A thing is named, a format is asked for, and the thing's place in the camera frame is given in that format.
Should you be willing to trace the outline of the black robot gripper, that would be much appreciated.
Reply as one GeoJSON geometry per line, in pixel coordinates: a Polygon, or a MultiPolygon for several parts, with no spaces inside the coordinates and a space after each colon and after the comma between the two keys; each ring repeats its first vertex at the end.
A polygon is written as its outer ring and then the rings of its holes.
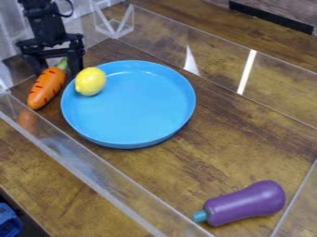
{"type": "Polygon", "coordinates": [[[81,33],[67,33],[54,42],[41,41],[37,38],[17,43],[37,75],[49,68],[45,58],[67,56],[71,75],[75,76],[83,69],[85,44],[81,33]]]}

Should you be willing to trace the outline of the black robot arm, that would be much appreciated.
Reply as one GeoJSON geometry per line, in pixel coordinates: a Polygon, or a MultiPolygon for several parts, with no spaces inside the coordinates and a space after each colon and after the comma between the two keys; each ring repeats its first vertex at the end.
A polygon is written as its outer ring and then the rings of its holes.
{"type": "Polygon", "coordinates": [[[18,0],[34,37],[17,43],[22,57],[37,75],[49,68],[47,59],[65,57],[71,75],[83,69],[85,44],[81,33],[69,33],[62,19],[73,16],[59,12],[54,0],[18,0]]]}

